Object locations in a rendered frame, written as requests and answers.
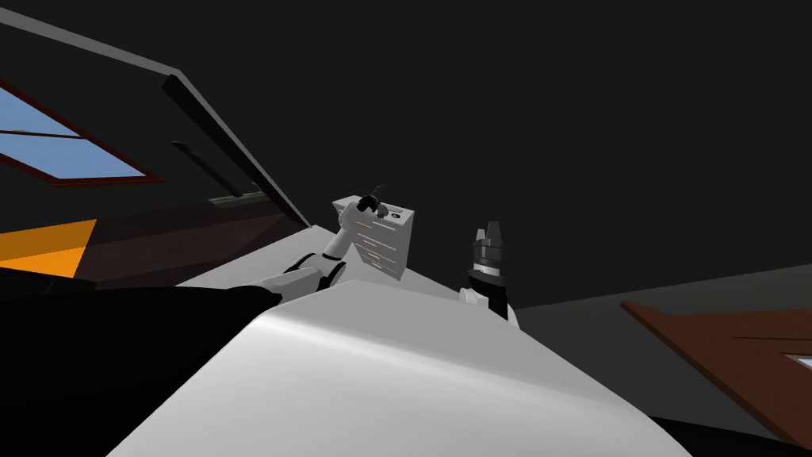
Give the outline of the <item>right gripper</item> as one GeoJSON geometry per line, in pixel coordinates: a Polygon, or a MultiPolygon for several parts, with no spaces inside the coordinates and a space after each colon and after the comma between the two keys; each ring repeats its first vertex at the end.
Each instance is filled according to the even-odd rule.
{"type": "Polygon", "coordinates": [[[504,259],[504,242],[501,240],[500,224],[490,221],[486,231],[477,230],[473,242],[474,263],[501,263],[504,259]]]}

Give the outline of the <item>white drawer cabinet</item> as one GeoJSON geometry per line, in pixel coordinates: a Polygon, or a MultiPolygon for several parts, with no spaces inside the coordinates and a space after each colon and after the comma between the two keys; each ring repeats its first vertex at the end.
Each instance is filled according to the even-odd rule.
{"type": "Polygon", "coordinates": [[[400,280],[405,272],[412,237],[414,213],[379,202],[348,229],[354,248],[364,263],[400,280]]]}

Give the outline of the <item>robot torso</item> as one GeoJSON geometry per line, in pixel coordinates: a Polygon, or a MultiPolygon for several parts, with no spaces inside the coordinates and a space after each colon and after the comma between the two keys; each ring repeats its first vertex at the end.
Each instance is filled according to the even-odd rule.
{"type": "Polygon", "coordinates": [[[691,457],[479,305],[349,281],[268,309],[107,457],[691,457]]]}

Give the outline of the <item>brown door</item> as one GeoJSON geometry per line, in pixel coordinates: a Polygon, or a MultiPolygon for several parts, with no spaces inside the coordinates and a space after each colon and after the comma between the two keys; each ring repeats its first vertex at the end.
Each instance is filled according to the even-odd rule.
{"type": "Polygon", "coordinates": [[[779,441],[812,451],[812,309],[672,315],[621,306],[779,441]]]}

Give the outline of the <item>red-framed window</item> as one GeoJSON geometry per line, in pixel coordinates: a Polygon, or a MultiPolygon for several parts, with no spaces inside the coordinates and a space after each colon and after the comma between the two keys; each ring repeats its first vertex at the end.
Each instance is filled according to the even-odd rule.
{"type": "Polygon", "coordinates": [[[0,161],[54,187],[162,182],[3,79],[0,161]]]}

